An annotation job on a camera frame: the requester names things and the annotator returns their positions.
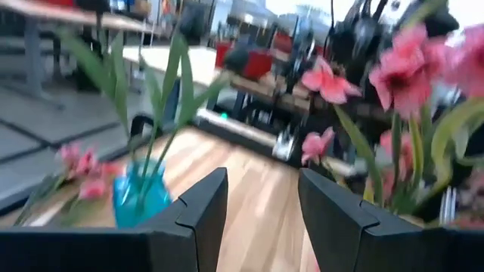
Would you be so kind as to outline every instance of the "wooden table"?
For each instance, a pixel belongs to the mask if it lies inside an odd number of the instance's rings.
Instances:
[[[190,47],[188,52],[194,83],[198,88],[205,88],[220,73],[215,67],[216,50],[203,46]],[[153,46],[142,48],[141,55],[147,61],[147,65],[156,71],[165,73],[168,65],[169,46]],[[126,60],[139,63],[138,47],[125,47],[123,56]],[[268,73],[258,82],[236,76],[232,87],[237,90],[252,94],[259,99],[273,101],[276,82],[274,75]],[[305,113],[309,109],[309,91],[298,85],[294,88],[293,94],[284,94],[279,100],[279,107],[287,110],[296,110]]]
[[[164,139],[158,140],[153,156],[159,156],[163,146]],[[194,128],[175,138],[166,161],[165,181],[174,198],[213,169],[228,170],[227,219],[217,271],[315,272],[299,205],[296,169]],[[50,207],[72,193],[73,188],[63,189]],[[11,224],[15,215],[0,219],[0,225]],[[113,227],[111,203],[79,226]]]
[[[42,100],[60,109],[63,108],[61,104],[50,98],[42,88],[43,70],[41,67],[39,21],[50,20],[95,26],[95,13],[33,0],[0,0],[0,10],[2,9],[21,14],[26,20],[24,31],[26,63],[34,64],[26,66],[26,87],[21,91],[37,100]],[[151,25],[115,14],[104,14],[101,19],[101,27],[121,31],[153,32],[157,35],[163,33],[160,27],[154,28]]]

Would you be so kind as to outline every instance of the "flower arrangement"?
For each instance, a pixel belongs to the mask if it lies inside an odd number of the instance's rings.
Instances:
[[[452,178],[451,162],[478,166],[482,157],[466,157],[467,142],[484,124],[484,25],[464,31],[465,40],[457,46],[446,44],[446,37],[429,39],[418,18],[438,6],[425,6],[394,38],[392,48],[384,51],[380,62],[369,74],[382,108],[393,108],[392,128],[380,136],[380,145],[392,158],[391,165],[379,165],[373,148],[353,121],[338,106],[348,95],[360,95],[343,77],[335,75],[322,58],[302,77],[302,83],[332,103],[357,154],[367,166],[364,198],[389,211],[412,215],[436,193],[441,193]],[[437,81],[455,86],[467,99],[462,104],[432,119],[430,96]],[[302,163],[324,156],[328,140],[309,134],[302,145]],[[483,176],[475,174],[467,181],[468,209],[459,213],[453,224],[460,227],[484,227],[484,207],[477,193]]]
[[[146,65],[146,62],[140,56],[140,65],[144,67],[145,85],[147,94],[150,98],[152,106],[152,117],[154,119],[154,128],[150,135],[150,141],[147,146],[146,155],[136,154],[136,140],[130,137],[129,134],[129,115],[127,109],[127,95],[129,91],[129,83],[126,75],[125,61],[123,58],[123,35],[119,34],[110,45],[109,50],[107,46],[103,46],[104,50],[102,56],[99,57],[90,48],[82,42],[77,36],[71,33],[68,29],[62,29],[57,32],[62,44],[70,49],[71,53],[77,59],[78,64],[84,69],[85,74],[95,84],[95,86],[102,91],[102,93],[112,103],[121,125],[124,128],[126,137],[128,138],[127,145],[129,147],[129,156],[131,164],[129,166],[130,187],[124,186],[123,190],[128,190],[131,199],[123,202],[121,205],[127,205],[128,208],[124,209],[124,213],[129,213],[131,206],[135,206],[135,213],[132,217],[139,217],[139,220],[131,220],[129,225],[139,223],[146,220],[149,217],[160,212],[165,205],[166,201],[170,199],[169,193],[166,192],[163,183],[163,160],[165,155],[173,142],[178,131],[182,130],[194,117],[197,110],[201,107],[205,101],[210,97],[217,95],[225,86],[231,81],[232,73],[229,71],[223,71],[220,73],[210,84],[210,86],[202,94],[194,95],[194,84],[191,73],[191,63],[188,56],[188,46],[184,37],[176,33],[172,37],[172,42],[169,50],[168,67],[165,71],[163,85],[160,86],[155,72]],[[175,128],[171,135],[168,137],[166,145],[161,155],[152,160],[151,154],[154,146],[154,142],[157,139],[157,135],[163,125],[161,124],[163,119],[165,105],[168,101],[169,94],[171,93],[175,80],[178,78],[178,67],[181,66],[181,84],[183,89],[181,90],[181,111],[179,118],[175,122]],[[108,189],[107,181],[112,181],[112,176],[119,176],[117,167],[111,164],[98,163],[93,157],[92,151],[88,151],[86,154],[80,154],[77,146],[63,147],[60,150],[60,156],[63,158],[65,173],[58,178],[50,177],[45,180],[42,186],[34,192],[27,204],[24,206],[22,215],[20,215],[16,224],[22,224],[31,215],[32,207],[34,203],[40,199],[48,198],[59,188],[59,186],[71,179],[81,179],[79,184],[79,194],[76,199],[97,199],[104,196],[110,190]],[[163,196],[156,196],[153,198],[152,190],[166,192]],[[114,203],[116,221],[118,222],[119,208]]]

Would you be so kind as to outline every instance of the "glass vase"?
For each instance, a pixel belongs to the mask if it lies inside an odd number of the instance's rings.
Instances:
[[[117,227],[134,227],[162,212],[172,203],[163,182],[164,164],[152,175],[156,163],[151,160],[148,162],[147,174],[143,178],[144,162],[132,162],[126,169],[126,175],[114,180],[113,209]],[[150,178],[154,179],[153,183],[146,197],[141,199],[141,188]]]

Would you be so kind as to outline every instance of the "gray floor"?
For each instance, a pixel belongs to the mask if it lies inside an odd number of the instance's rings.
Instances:
[[[0,57],[0,73],[22,71],[27,65],[22,57]],[[52,59],[44,58],[45,81],[51,81]],[[0,120],[13,123],[49,142],[59,142],[76,134],[117,123],[116,114],[105,97],[99,94],[79,93],[72,87],[47,84],[46,90],[65,106],[59,110],[44,102],[20,94],[11,85],[0,81]],[[221,97],[232,96],[227,90]],[[150,112],[146,95],[129,94],[129,115]],[[76,140],[83,148],[94,147],[100,154],[112,152],[126,145],[126,136],[118,125]],[[23,136],[0,123],[0,158],[30,150],[39,142]],[[56,150],[44,149],[14,161],[0,164],[0,200],[18,190],[41,181],[42,177],[59,169]]]

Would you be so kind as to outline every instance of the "blue vase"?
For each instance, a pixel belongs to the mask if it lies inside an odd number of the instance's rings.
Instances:
[[[144,163],[132,162],[126,169],[126,176],[114,180],[113,208],[117,227],[134,227],[160,213],[172,203],[163,182],[164,165],[153,176],[153,185],[145,199],[139,202],[141,185],[151,178],[155,165],[155,161],[148,162],[147,174],[142,180]]]

